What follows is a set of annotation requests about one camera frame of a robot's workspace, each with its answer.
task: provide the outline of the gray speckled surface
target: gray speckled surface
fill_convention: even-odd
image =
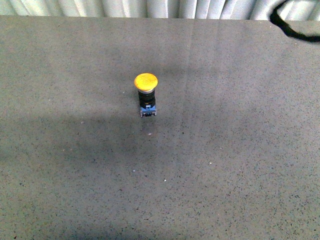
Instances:
[[[320,238],[320,45],[267,21],[0,26],[0,239]]]

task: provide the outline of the yellow button cap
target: yellow button cap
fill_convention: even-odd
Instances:
[[[142,73],[136,76],[134,85],[141,91],[150,91],[158,85],[158,79],[151,73]]]

